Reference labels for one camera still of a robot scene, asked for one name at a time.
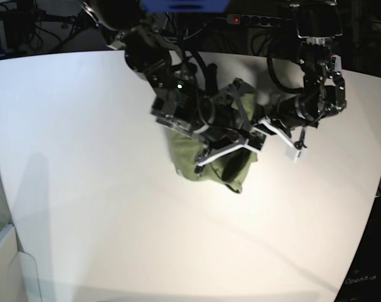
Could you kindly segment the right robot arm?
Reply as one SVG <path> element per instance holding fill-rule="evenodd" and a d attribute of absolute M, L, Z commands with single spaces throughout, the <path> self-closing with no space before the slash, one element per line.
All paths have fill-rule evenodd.
<path fill-rule="evenodd" d="M 83 1 L 82 7 L 153 89 L 151 113 L 170 131 L 177 172 L 190 181 L 241 184 L 265 141 L 253 129 L 251 85 L 235 79 L 219 87 L 217 66 L 187 50 L 183 36 L 174 43 L 162 36 L 155 13 L 140 1 Z"/>

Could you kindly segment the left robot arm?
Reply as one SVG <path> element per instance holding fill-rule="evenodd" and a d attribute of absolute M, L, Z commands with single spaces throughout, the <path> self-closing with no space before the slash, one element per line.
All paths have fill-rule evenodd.
<path fill-rule="evenodd" d="M 336 43 L 343 29 L 336 1 L 279 1 L 278 5 L 287 17 L 268 46 L 267 70 L 275 86 L 290 98 L 266 105 L 257 128 L 279 136 L 286 144 L 286 156 L 296 162 L 307 152 L 307 129 L 347 106 Z M 287 87 L 277 77 L 273 59 L 281 50 L 301 68 L 302 87 Z"/>

